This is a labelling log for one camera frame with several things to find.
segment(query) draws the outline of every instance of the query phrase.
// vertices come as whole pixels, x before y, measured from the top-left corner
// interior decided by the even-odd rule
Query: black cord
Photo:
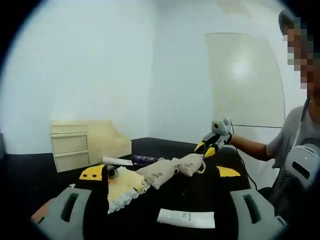
[[[233,134],[235,134],[234,126],[232,125],[232,121],[230,121],[230,123],[231,123],[231,127],[232,127],[232,132],[233,132]],[[248,178],[253,182],[253,184],[254,184],[254,186],[255,186],[255,190],[258,191],[257,184],[256,184],[256,182],[250,177],[250,175],[249,175],[249,173],[248,173],[248,171],[247,171],[247,169],[246,169],[245,162],[244,162],[244,160],[242,159],[242,157],[240,156],[240,154],[239,154],[239,152],[238,152],[238,148],[237,148],[236,146],[235,146],[235,150],[236,150],[236,153],[238,154],[238,156],[239,156],[240,159],[241,159],[241,162],[242,162],[242,164],[243,164],[243,166],[244,166],[246,175],[247,175]]]

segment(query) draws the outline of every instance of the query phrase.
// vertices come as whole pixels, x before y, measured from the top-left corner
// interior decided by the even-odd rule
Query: purple tube
[[[138,156],[138,155],[134,155],[132,156],[132,162],[134,165],[137,166],[148,166],[151,164],[154,164],[156,162],[158,162],[160,159],[157,157],[152,157],[152,156]]]

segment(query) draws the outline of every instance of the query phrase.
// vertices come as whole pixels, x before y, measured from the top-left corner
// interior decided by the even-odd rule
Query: headset strap
[[[302,110],[301,121],[299,122],[298,131],[295,134],[295,138],[294,138],[292,147],[296,146],[296,144],[297,144],[297,140],[300,135],[301,128],[302,128],[302,123],[304,121],[304,118],[305,118],[306,112],[308,110],[308,106],[309,106],[310,101],[311,101],[311,99],[309,97],[307,97],[307,99],[305,100],[303,110]]]

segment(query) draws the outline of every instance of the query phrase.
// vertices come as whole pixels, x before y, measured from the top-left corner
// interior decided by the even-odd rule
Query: person
[[[292,18],[286,11],[279,14],[280,30],[287,36],[288,51],[293,50],[294,67],[299,68],[301,84],[306,87],[307,97],[310,99],[296,142],[300,145],[308,138],[320,140],[320,65],[316,64],[312,42],[308,40],[303,24],[299,24],[298,21],[299,19]],[[298,106],[291,110],[280,133],[269,144],[251,141],[235,134],[230,140],[231,145],[255,159],[275,159],[273,168],[280,168],[279,175],[272,188],[261,194],[273,204],[275,214],[280,216],[288,212],[290,205],[290,200],[282,194],[289,181],[285,161],[293,147],[303,108],[304,106]]]

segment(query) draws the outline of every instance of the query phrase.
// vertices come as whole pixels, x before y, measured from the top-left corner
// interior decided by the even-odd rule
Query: drawer
[[[71,134],[71,133],[86,133],[88,125],[51,125],[51,134]]]
[[[52,134],[54,154],[87,150],[87,133]]]
[[[54,160],[58,172],[69,171],[89,166],[88,151],[55,154]]]

